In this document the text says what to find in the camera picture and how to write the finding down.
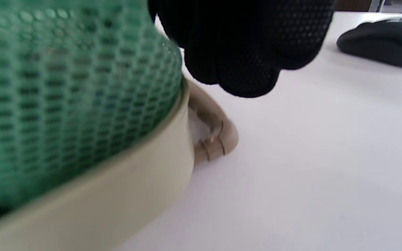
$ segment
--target plastic handle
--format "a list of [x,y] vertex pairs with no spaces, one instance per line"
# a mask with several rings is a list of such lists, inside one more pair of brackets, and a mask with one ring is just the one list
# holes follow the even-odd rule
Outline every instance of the plastic handle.
[[227,155],[238,145],[235,125],[220,106],[196,84],[187,81],[190,99],[188,106],[210,127],[210,135],[195,146],[195,166]]

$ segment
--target white tabletop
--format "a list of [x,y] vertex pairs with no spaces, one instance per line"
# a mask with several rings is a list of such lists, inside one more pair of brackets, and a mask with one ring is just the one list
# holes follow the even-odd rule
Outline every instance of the white tabletop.
[[402,251],[402,69],[337,51],[383,14],[337,13],[316,60],[257,99],[203,86],[237,149],[119,251]]

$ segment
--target black glove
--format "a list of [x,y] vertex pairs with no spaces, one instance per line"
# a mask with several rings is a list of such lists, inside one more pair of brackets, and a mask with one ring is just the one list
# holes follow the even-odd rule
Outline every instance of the black glove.
[[166,34],[185,49],[194,78],[240,97],[270,92],[280,70],[319,52],[334,0],[149,0]]

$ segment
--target beige container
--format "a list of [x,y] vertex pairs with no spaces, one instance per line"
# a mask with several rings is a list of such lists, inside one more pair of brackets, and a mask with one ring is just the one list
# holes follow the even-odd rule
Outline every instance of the beige container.
[[[210,127],[193,149],[188,104]],[[183,83],[165,121],[142,143],[0,219],[0,251],[109,251],[170,207],[195,163],[235,148],[238,134],[219,106]]]

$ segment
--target green mesh fabric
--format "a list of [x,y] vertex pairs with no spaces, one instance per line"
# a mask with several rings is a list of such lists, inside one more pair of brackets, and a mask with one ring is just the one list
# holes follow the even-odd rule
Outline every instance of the green mesh fabric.
[[146,0],[0,0],[0,206],[147,135],[174,104],[180,69]]

